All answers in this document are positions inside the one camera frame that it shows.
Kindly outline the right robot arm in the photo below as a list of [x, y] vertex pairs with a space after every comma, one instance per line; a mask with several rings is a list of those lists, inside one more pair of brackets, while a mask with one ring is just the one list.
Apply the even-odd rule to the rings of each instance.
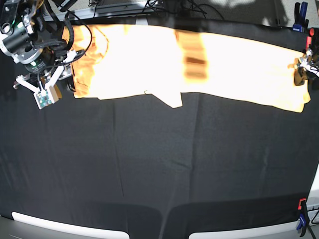
[[78, 16], [65, 8], [60, 20], [47, 0], [2, 0], [0, 2], [0, 50], [23, 65], [26, 75], [13, 82], [35, 94], [59, 93], [57, 81], [70, 75], [71, 64], [86, 53], [73, 50], [75, 31], [71, 19]]

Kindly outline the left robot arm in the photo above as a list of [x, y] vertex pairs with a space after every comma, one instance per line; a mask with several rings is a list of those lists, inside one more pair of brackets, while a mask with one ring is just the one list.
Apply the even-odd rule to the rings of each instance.
[[302, 86], [308, 81], [311, 89], [319, 90], [319, 51], [313, 51], [308, 47], [302, 57], [296, 58], [288, 69], [294, 70], [294, 85]]

